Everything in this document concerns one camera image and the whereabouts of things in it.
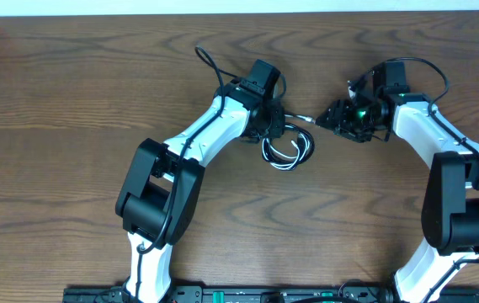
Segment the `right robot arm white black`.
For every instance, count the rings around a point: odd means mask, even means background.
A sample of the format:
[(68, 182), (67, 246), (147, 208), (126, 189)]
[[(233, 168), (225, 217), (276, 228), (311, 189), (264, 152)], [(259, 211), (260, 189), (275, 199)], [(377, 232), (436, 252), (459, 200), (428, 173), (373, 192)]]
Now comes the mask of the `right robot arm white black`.
[(426, 163), (423, 240), (392, 275), (384, 302), (434, 302), (467, 264), (479, 264), (479, 143), (440, 112), (436, 98), (407, 83), (406, 58), (371, 67), (348, 83), (349, 98), (333, 102), (316, 125), (365, 143), (378, 131), (404, 140)]

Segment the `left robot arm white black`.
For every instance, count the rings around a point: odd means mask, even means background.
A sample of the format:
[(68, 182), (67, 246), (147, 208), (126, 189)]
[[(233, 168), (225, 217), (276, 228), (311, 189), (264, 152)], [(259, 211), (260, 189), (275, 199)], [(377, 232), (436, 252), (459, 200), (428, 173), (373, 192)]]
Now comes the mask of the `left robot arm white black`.
[(137, 147), (115, 205), (131, 247), (125, 301), (165, 298), (173, 246), (192, 221), (205, 169), (221, 149), (238, 137), (282, 135), (282, 78), (276, 67), (257, 60), (246, 77), (221, 82), (210, 107), (186, 130)]

